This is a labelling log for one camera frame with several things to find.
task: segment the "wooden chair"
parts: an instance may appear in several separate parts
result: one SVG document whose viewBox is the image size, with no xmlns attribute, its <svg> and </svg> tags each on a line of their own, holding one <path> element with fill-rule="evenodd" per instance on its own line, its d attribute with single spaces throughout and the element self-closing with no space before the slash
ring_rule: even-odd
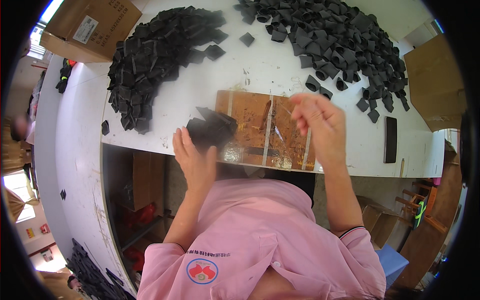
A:
<svg viewBox="0 0 480 300">
<path fill-rule="evenodd" d="M 432 225 L 438 231 L 446 233 L 448 231 L 448 228 L 430 215 L 433 204 L 435 203 L 435 198 L 437 196 L 437 188 L 433 186 L 427 186 L 418 182 L 413 182 L 412 185 L 417 186 L 419 188 L 419 192 L 420 189 L 427 189 L 428 195 L 422 196 L 409 190 L 403 190 L 403 194 L 410 196 L 411 199 L 405 200 L 400 197 L 395 198 L 397 202 L 405 205 L 404 207 L 402 207 L 402 213 L 398 219 L 401 222 L 409 225 L 413 229 L 416 229 L 421 223 L 421 221 L 425 220 L 425 222 Z"/>
</svg>

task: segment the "black phone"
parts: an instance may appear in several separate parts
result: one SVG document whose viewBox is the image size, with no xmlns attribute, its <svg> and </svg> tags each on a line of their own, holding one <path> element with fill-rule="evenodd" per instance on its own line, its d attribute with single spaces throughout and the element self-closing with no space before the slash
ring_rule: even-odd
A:
<svg viewBox="0 0 480 300">
<path fill-rule="evenodd" d="M 396 119 L 385 117 L 385 155 L 384 163 L 396 162 Z"/>
</svg>

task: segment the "right hand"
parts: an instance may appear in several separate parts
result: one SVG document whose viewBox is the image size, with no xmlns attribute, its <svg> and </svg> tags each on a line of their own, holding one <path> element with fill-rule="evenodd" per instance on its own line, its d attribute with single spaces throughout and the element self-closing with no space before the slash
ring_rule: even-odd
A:
<svg viewBox="0 0 480 300">
<path fill-rule="evenodd" d="M 315 157 L 324 170 L 345 167 L 345 113 L 323 95 L 294 94 L 292 119 L 297 121 L 301 135 L 311 128 Z"/>
</svg>

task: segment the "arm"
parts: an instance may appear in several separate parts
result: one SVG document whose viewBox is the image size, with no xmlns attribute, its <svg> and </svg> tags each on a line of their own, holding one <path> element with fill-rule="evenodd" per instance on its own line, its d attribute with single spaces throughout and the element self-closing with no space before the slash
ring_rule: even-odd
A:
<svg viewBox="0 0 480 300">
<path fill-rule="evenodd" d="M 290 99 L 295 103 L 292 118 L 302 135 L 311 129 L 315 157 L 324 168 L 330 230 L 340 236 L 363 226 L 346 167 L 345 113 L 321 95 L 295 94 Z"/>
<path fill-rule="evenodd" d="M 185 127 L 173 134 L 175 159 L 187 180 L 187 191 L 164 243 L 176 243 L 187 250 L 194 240 L 198 213 L 212 188 L 216 176 L 216 148 L 210 147 L 206 157 L 201 156 Z"/>
</svg>

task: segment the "pile of black foam pieces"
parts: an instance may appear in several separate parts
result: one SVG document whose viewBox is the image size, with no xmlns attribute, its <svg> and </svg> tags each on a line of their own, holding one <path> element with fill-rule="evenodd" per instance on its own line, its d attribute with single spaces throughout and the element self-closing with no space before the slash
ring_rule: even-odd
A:
<svg viewBox="0 0 480 300">
<path fill-rule="evenodd" d="M 75 239 L 72 241 L 73 254 L 70 259 L 66 259 L 66 266 L 82 284 L 82 289 L 87 295 L 95 296 L 99 300 L 134 299 L 121 287 L 123 282 L 107 269 L 106 274 L 112 279 L 113 284 L 108 282 L 100 269 L 90 260 L 87 251 Z"/>
<path fill-rule="evenodd" d="M 362 90 L 357 106 L 362 112 L 370 107 L 373 123 L 379 117 L 375 110 L 377 99 L 381 98 L 385 108 L 393 111 L 392 93 L 400 98 L 405 111 L 409 110 L 404 91 L 408 84 L 405 63 L 374 15 L 366 16 L 358 7 L 349 7 L 340 0 L 239 0 L 234 8 L 249 24 L 255 17 L 261 23 L 271 20 L 265 27 L 272 40 L 283 42 L 288 36 L 301 66 L 313 67 L 320 80 L 333 79 L 341 70 L 343 74 L 336 82 L 340 91 L 348 88 L 345 82 L 359 81 L 361 70 L 370 86 Z M 312 79 L 316 81 L 309 78 L 306 86 L 325 95 L 327 90 Z"/>
<path fill-rule="evenodd" d="M 201 63 L 205 56 L 216 60 L 225 53 L 217 45 L 205 51 L 192 49 L 225 40 L 228 35 L 216 29 L 225 23 L 222 11 L 174 8 L 140 23 L 132 36 L 117 43 L 108 72 L 112 91 L 108 102 L 121 113 L 124 130 L 149 131 L 154 93 L 162 82 L 178 78 L 180 66 Z"/>
<path fill-rule="evenodd" d="M 217 147 L 221 152 L 225 144 L 233 139 L 237 130 L 237 121 L 223 113 L 208 108 L 197 107 L 202 117 L 193 118 L 188 121 L 187 129 L 200 153 L 205 153 L 210 146 Z"/>
</svg>

